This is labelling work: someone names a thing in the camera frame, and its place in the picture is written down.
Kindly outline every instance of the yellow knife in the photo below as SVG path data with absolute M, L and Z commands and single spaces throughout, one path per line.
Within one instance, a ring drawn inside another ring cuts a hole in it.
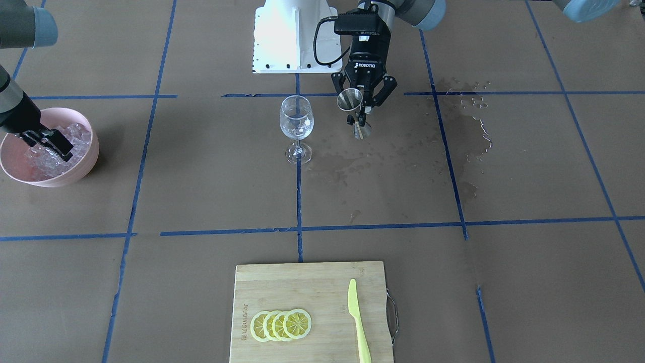
M 356 280 L 350 280 L 350 288 L 347 290 L 347 311 L 356 321 L 356 338 L 359 345 L 359 360 L 361 363 L 372 363 L 370 348 L 367 346 L 365 331 L 362 328 L 361 310 L 359 310 L 359 297 L 356 293 Z

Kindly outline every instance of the ice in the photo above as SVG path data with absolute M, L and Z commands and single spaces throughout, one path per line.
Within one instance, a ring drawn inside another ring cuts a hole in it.
M 33 167 L 32 178 L 35 181 L 47 180 L 61 175 L 70 170 L 74 165 L 81 161 L 81 158 L 87 153 L 92 139 L 92 133 L 85 129 L 79 123 L 73 123 L 66 128 L 55 127 L 63 133 L 63 136 L 74 146 L 72 149 L 72 158 L 70 161 L 64 161 L 53 150 L 36 144 L 35 147 L 29 148 L 25 156 L 29 165 Z

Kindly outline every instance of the metal jigger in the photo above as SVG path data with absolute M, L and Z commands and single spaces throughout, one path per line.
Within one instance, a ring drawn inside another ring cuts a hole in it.
M 348 123 L 354 126 L 354 137 L 362 140 L 372 133 L 372 126 L 367 121 L 365 126 L 360 126 L 358 121 L 354 120 L 357 111 L 362 104 L 362 92 L 357 88 L 344 89 L 336 98 L 338 108 L 348 113 Z

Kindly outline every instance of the cutting board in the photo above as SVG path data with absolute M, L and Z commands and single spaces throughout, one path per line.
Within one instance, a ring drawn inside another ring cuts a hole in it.
M 238 265 L 230 363 L 358 363 L 355 322 L 347 312 L 352 278 L 372 362 L 393 363 L 382 262 Z M 250 323 L 256 313 L 295 308 L 311 314 L 309 335 L 290 342 L 253 339 Z

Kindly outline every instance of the lemon slice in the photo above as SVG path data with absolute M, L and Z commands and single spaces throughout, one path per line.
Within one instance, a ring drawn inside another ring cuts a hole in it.
M 264 319 L 268 313 L 267 310 L 260 311 L 251 319 L 251 336 L 258 342 L 266 342 L 269 340 L 266 334 L 264 334 L 263 329 Z
M 284 319 L 283 328 L 288 337 L 302 339 L 312 329 L 312 317 L 303 309 L 293 309 Z
M 273 318 L 273 322 L 271 323 L 271 328 L 273 329 L 275 337 L 282 342 L 293 340 L 293 338 L 289 337 L 284 331 L 284 321 L 290 313 L 291 311 L 283 311 L 282 313 L 279 313 Z
M 279 342 L 280 340 L 275 336 L 275 333 L 273 332 L 273 320 L 276 315 L 279 313 L 282 313 L 281 310 L 273 310 L 270 313 L 266 315 L 264 318 L 264 321 L 262 322 L 262 330 L 264 331 L 264 335 L 269 338 L 269 340 L 273 340 L 274 342 Z

